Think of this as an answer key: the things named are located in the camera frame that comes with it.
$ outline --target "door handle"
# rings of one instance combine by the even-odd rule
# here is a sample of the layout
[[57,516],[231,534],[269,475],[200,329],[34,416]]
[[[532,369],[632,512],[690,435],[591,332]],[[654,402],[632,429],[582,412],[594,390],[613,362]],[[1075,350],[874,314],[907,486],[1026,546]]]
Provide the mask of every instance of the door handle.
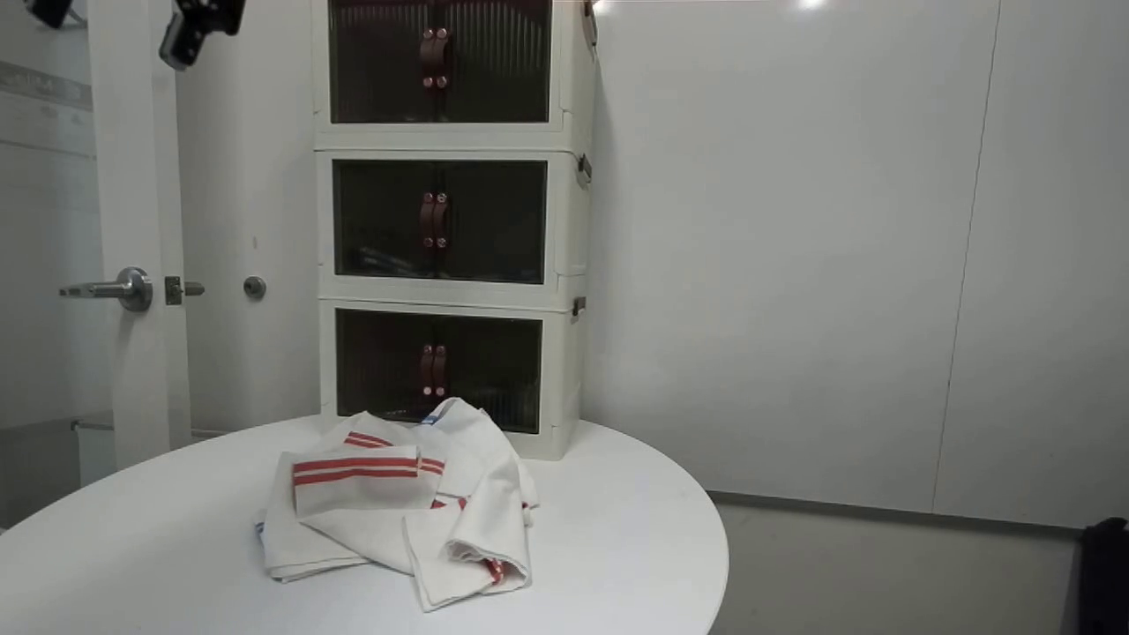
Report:
[[71,299],[117,299],[132,314],[145,314],[153,306],[153,283],[141,269],[125,269],[117,283],[84,283],[62,285],[59,296]]

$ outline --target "black light fixture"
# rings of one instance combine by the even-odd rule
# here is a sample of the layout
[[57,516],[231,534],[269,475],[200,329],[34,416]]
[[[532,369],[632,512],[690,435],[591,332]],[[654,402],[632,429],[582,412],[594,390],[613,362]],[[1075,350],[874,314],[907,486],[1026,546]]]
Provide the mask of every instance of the black light fixture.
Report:
[[177,72],[197,64],[211,32],[239,35],[248,0],[177,0],[162,60]]
[[48,24],[48,29],[62,29],[68,13],[71,13],[74,0],[27,0],[27,12]]

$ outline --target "gray floor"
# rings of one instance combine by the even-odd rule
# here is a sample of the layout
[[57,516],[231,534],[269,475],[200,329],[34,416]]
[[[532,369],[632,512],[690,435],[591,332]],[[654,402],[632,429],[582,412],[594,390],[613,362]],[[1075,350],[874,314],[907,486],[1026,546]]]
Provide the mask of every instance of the gray floor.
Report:
[[713,635],[1068,635],[1072,535],[725,506]]

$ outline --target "white round table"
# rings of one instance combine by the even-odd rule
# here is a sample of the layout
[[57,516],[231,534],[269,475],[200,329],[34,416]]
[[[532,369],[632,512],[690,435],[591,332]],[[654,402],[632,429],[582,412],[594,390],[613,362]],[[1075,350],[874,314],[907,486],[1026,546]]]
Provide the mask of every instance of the white round table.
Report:
[[0,535],[10,635],[706,635],[729,572],[706,489],[659,450],[582,425],[560,463],[531,463],[542,509],[532,586],[425,615],[381,567],[279,586],[254,539],[285,419],[168,450],[84,486]]

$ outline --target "folded towel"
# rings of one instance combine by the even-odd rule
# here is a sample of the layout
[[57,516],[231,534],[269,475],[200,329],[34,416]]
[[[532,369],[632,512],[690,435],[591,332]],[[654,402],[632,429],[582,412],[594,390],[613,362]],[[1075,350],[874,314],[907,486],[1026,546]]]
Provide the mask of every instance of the folded towel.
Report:
[[261,553],[264,572],[279,581],[356,567],[364,565],[361,553],[332,543],[327,535],[315,534],[312,526],[296,523],[294,499],[288,499],[294,459],[281,455],[274,469],[274,486],[261,517]]
[[416,574],[425,612],[532,581],[535,482],[483,409],[442,402],[420,428],[344,419],[281,459],[261,543],[271,580],[361,560]]

